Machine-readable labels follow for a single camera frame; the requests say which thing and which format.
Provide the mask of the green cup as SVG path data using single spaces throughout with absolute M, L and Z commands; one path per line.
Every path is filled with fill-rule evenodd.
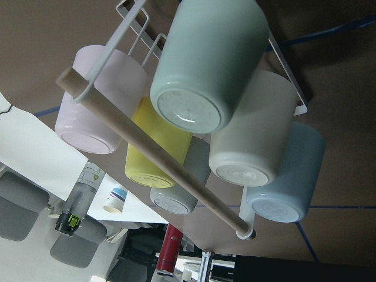
M 256 1 L 182 1 L 150 88 L 154 108 L 188 132 L 225 127 L 268 37 Z

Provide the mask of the yellow cup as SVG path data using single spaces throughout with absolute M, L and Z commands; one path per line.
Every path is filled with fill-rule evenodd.
M 140 100 L 132 121 L 143 130 L 149 141 L 142 147 L 128 143 L 125 175 L 133 182 L 147 187 L 170 188 L 177 182 L 169 176 L 156 160 L 167 156 L 184 164 L 193 135 L 165 121 L 154 109 L 150 97 Z

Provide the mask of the grey cup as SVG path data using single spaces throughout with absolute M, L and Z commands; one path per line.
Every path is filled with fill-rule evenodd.
M 209 150 L 210 145 L 206 141 L 193 136 L 183 164 L 203 185 L 206 184 L 211 173 Z M 173 214 L 189 214 L 198 202 L 194 196 L 178 184 L 165 189 L 151 188 L 150 199 L 156 206 Z

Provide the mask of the beige cup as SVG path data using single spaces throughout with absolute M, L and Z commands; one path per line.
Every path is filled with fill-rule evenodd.
M 271 183 L 280 169 L 296 104 L 289 80 L 255 72 L 229 124 L 211 135 L 212 172 L 241 186 Z

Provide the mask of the pink cup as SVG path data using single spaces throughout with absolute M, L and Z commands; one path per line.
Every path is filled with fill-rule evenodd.
M 126 116 L 135 113 L 145 88 L 145 70 L 128 54 L 114 50 L 95 80 L 95 88 Z M 55 124 L 56 134 L 69 145 L 88 153 L 109 154 L 122 138 L 65 92 Z

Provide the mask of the paper cup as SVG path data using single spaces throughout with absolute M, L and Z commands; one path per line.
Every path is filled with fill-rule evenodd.
M 126 198 L 127 190 L 115 187 L 109 193 L 103 205 L 103 209 L 109 213 L 121 214 Z

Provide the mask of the blue cup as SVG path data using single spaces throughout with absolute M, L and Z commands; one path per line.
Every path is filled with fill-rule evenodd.
M 274 181 L 243 189 L 241 209 L 280 223 L 305 218 L 325 152 L 325 140 L 314 128 L 293 122 L 290 138 Z

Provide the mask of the red bottle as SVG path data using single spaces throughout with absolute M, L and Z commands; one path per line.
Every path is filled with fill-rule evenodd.
M 183 233 L 172 224 L 168 224 L 156 264 L 156 270 L 162 270 L 168 273 L 174 272 L 182 238 Z

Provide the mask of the clear water bottle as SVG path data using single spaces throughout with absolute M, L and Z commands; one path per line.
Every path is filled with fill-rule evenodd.
M 86 217 L 105 174 L 93 162 L 89 160 L 86 162 L 63 205 L 61 215 L 56 222 L 56 231 L 69 236 L 74 234 L 80 226 L 81 221 Z

